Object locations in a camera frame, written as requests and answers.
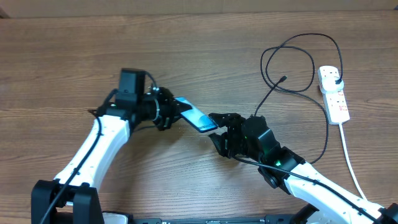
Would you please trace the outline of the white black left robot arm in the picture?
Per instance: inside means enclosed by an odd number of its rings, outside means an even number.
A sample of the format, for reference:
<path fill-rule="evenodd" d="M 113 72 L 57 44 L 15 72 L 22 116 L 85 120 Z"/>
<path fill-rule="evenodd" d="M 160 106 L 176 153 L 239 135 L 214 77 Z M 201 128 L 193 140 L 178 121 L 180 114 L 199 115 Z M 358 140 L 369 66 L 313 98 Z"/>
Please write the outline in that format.
<path fill-rule="evenodd" d="M 152 121 L 163 131 L 192 108 L 156 82 L 146 92 L 145 79 L 150 77 L 145 70 L 121 69 L 118 88 L 90 110 L 92 129 L 73 159 L 53 180 L 39 180 L 32 189 L 32 223 L 105 223 L 98 189 L 136 126 Z"/>

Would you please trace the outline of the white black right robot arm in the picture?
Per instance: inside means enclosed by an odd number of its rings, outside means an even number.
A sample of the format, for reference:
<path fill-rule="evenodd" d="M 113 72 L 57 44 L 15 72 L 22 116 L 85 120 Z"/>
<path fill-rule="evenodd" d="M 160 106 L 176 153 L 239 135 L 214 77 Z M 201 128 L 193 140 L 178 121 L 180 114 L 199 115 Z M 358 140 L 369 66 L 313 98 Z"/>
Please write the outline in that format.
<path fill-rule="evenodd" d="M 218 153 L 254 165 L 274 189 L 302 199 L 308 205 L 291 223 L 397 223 L 397 204 L 383 207 L 359 198 L 319 173 L 309 162 L 282 147 L 265 117 L 243 118 L 237 113 L 211 113 L 223 134 L 210 134 Z"/>

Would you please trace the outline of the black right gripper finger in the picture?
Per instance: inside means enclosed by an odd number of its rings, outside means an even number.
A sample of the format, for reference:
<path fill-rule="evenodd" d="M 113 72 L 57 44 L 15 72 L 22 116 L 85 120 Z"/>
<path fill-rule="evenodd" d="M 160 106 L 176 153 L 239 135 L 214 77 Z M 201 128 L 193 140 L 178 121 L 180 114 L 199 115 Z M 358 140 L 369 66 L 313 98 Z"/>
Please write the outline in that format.
<path fill-rule="evenodd" d="M 219 128 L 228 128 L 231 125 L 242 124 L 246 120 L 237 113 L 210 113 L 208 116 Z"/>
<path fill-rule="evenodd" d="M 221 135 L 216 133 L 211 133 L 208 135 L 208 137 L 213 142 L 219 155 L 221 155 L 222 157 L 229 157 L 227 132 L 224 132 Z"/>

